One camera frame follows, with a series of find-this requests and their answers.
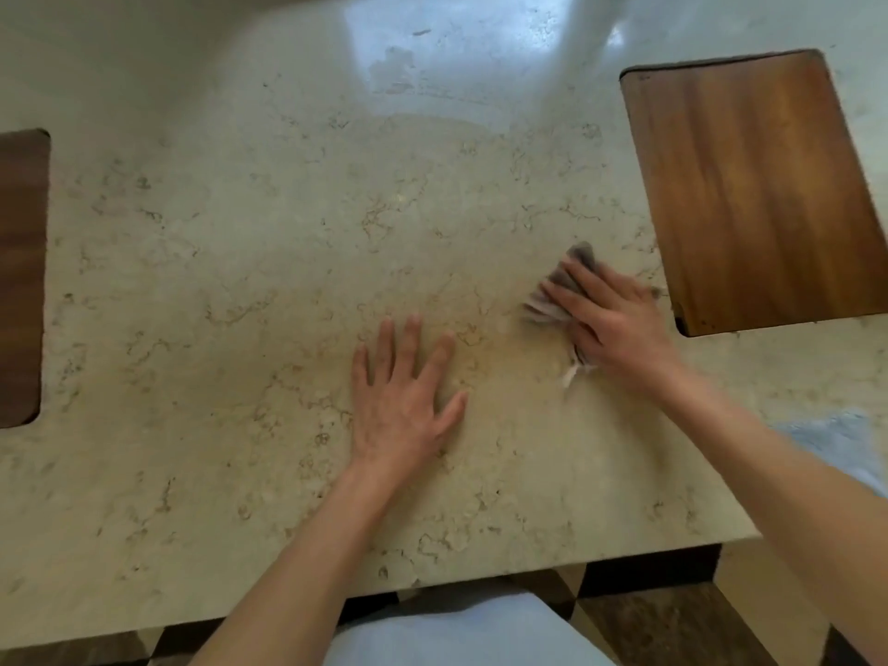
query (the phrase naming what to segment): wooden cutting board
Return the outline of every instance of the wooden cutting board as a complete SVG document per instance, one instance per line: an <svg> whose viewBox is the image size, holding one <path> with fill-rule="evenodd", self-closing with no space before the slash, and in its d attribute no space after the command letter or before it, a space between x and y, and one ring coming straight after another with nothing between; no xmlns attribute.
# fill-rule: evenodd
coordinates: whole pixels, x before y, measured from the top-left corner
<svg viewBox="0 0 888 666"><path fill-rule="evenodd" d="M50 137L0 135L0 428L40 411Z"/></svg>
<svg viewBox="0 0 888 666"><path fill-rule="evenodd" d="M822 54L620 81L683 333L888 312L888 246Z"/></svg>

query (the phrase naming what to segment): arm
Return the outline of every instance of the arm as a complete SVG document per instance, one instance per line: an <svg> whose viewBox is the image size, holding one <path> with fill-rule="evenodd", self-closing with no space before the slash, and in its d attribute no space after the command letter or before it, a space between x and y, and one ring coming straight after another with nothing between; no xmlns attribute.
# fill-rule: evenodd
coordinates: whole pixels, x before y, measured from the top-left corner
<svg viewBox="0 0 888 666"><path fill-rule="evenodd" d="M390 319L379 329L373 384L367 348L351 367L354 403L351 462L317 512L222 622L192 666L315 666L327 654L352 574L398 490L444 443L463 417L460 392L435 414L433 399L454 350L438 340L414 377L421 320L407 320L394 355Z"/></svg>
<svg viewBox="0 0 888 666"><path fill-rule="evenodd" d="M721 474L827 617L872 663L888 659L888 501L797 447L682 363L650 290L603 266L563 266L589 299L544 283L572 340L650 397Z"/></svg>

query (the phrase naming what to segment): hand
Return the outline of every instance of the hand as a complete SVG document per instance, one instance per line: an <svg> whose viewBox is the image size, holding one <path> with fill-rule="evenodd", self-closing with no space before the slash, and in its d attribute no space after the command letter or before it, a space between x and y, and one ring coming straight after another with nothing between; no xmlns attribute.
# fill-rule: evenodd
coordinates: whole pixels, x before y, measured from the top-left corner
<svg viewBox="0 0 888 666"><path fill-rule="evenodd" d="M407 318L395 353L392 319L382 321L372 384L363 343L355 350L351 367L351 464L383 481L393 494L443 445L445 433L462 420L468 401L467 393L458 392L435 413L435 391L456 341L450 333L442 335L419 376L414 376L421 326L419 315Z"/></svg>
<svg viewBox="0 0 888 666"><path fill-rule="evenodd" d="M600 277L569 257L561 266L589 295L543 282L546 294L573 316L567 328L573 343L607 373L656 399L685 367L650 287L604 264Z"/></svg>

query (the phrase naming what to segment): marble countertop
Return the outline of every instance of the marble countertop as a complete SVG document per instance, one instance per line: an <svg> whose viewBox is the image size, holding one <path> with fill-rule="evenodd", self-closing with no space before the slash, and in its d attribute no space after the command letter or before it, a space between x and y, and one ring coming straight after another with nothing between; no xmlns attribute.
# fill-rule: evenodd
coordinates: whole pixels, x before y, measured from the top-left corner
<svg viewBox="0 0 888 666"><path fill-rule="evenodd" d="M516 306L585 239L664 285L632 65L825 51L888 214L888 0L0 0L52 136L43 406L0 431L0 648L223 616L348 454L383 313L460 340L461 434L354 593L754 533L660 414ZM669 317L668 300L662 305ZM768 420L884 445L888 318L679 336Z"/></svg>

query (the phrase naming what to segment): forearm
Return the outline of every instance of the forearm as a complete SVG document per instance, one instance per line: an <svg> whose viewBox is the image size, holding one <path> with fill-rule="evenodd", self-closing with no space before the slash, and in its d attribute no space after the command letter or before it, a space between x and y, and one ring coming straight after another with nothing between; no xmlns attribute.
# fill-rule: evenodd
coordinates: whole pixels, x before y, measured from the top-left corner
<svg viewBox="0 0 888 666"><path fill-rule="evenodd" d="M888 501L682 371L664 412L722 475L829 619L873 663L888 656Z"/></svg>
<svg viewBox="0 0 888 666"><path fill-rule="evenodd" d="M390 499L376 477L347 469L192 664L320 664L352 574Z"/></svg>

